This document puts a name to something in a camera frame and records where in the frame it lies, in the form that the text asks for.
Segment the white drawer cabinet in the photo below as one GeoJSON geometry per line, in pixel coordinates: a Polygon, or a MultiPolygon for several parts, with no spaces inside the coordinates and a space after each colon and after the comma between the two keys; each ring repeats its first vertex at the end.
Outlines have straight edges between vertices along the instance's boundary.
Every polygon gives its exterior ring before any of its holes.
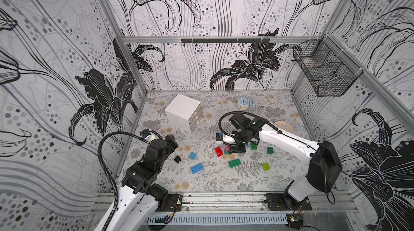
{"type": "Polygon", "coordinates": [[[203,111],[201,110],[200,101],[177,94],[165,108],[165,114],[171,125],[193,132],[203,116],[203,111]]]}

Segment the black metal wire basket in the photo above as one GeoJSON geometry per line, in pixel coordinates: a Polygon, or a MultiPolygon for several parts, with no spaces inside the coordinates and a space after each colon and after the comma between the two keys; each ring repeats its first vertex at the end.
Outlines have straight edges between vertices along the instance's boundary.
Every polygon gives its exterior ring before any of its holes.
{"type": "Polygon", "coordinates": [[[317,96],[342,96],[357,79],[325,42],[310,40],[299,47],[293,56],[317,96]]]}

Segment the table surface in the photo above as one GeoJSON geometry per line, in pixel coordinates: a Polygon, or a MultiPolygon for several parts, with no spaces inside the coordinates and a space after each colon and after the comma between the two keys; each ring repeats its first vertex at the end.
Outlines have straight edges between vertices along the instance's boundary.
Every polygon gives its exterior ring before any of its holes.
{"type": "MultiPolygon", "coordinates": [[[[292,126],[295,135],[309,138],[289,91],[149,92],[135,134],[149,128],[163,137],[173,134],[179,144],[165,161],[155,183],[169,192],[283,191],[290,182],[308,171],[295,156],[266,142],[260,142],[255,151],[247,147],[245,154],[217,157],[214,149],[220,146],[224,152],[225,147],[215,141],[215,134],[220,132],[217,122],[226,112],[237,110],[235,103],[240,97],[253,100],[248,112],[270,122],[284,121],[292,126]],[[204,116],[192,133],[170,125],[165,115],[165,108],[177,94],[201,101],[204,116]],[[273,147],[274,154],[267,154],[267,147],[273,147]],[[188,157],[191,152],[197,154],[195,160],[188,157]],[[177,155],[182,159],[179,164],[173,161],[177,155]],[[228,161],[236,158],[241,160],[241,166],[229,168],[228,161]],[[204,171],[192,174],[190,168],[199,163],[203,164],[204,171]],[[263,163],[268,163],[270,170],[264,171],[263,163]]],[[[224,130],[234,130],[228,118],[222,125],[224,130]]],[[[132,140],[119,180],[128,167],[141,159],[145,150],[142,141],[132,140]]]]}

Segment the lime green block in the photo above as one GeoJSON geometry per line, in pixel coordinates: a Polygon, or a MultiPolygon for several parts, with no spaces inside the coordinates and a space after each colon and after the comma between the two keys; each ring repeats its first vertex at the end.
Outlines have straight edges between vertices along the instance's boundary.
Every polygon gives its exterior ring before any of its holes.
{"type": "Polygon", "coordinates": [[[236,167],[236,166],[239,166],[239,165],[241,165],[240,159],[235,159],[235,160],[229,161],[230,168],[233,168],[233,167],[236,167]]]}
{"type": "Polygon", "coordinates": [[[264,163],[262,167],[263,167],[263,170],[265,171],[270,170],[270,165],[268,163],[264,163]]]}

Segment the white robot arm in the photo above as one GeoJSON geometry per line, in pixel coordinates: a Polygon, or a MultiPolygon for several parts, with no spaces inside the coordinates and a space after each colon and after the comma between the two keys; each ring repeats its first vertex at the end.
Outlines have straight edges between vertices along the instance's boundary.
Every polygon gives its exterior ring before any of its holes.
{"type": "MultiPolygon", "coordinates": [[[[282,148],[309,166],[308,173],[291,182],[283,192],[280,204],[284,208],[296,209],[308,195],[318,190],[330,192],[342,170],[339,157],[331,143],[318,143],[298,137],[278,129],[257,115],[241,111],[229,112],[220,118],[219,127],[222,131],[221,140],[231,146],[229,153],[245,153],[246,143],[256,139],[282,148]],[[254,119],[250,120],[245,114],[253,116],[254,119]],[[229,121],[240,131],[234,130],[232,134],[228,134],[221,128],[221,121],[228,115],[233,115],[229,121]]],[[[115,198],[118,200],[118,207],[114,209],[114,203],[111,205],[95,231],[135,231],[150,214],[166,205],[168,191],[152,183],[161,172],[164,161],[178,144],[172,135],[162,140],[156,139],[148,130],[140,134],[142,138],[150,141],[147,152],[140,162],[127,169],[119,189],[119,197],[115,198]]],[[[166,217],[163,223],[169,223],[172,217],[173,214],[166,217]]]]}
{"type": "Polygon", "coordinates": [[[308,195],[318,190],[330,192],[342,171],[337,152],[330,142],[319,143],[298,137],[255,114],[241,111],[226,113],[219,120],[219,128],[226,137],[227,142],[224,143],[231,147],[229,153],[246,152],[246,143],[254,138],[282,148],[309,166],[308,173],[291,182],[283,193],[282,204],[288,209],[296,209],[308,195]],[[229,121],[240,131],[227,134],[221,128],[221,121],[228,115],[232,115],[229,121]]]}

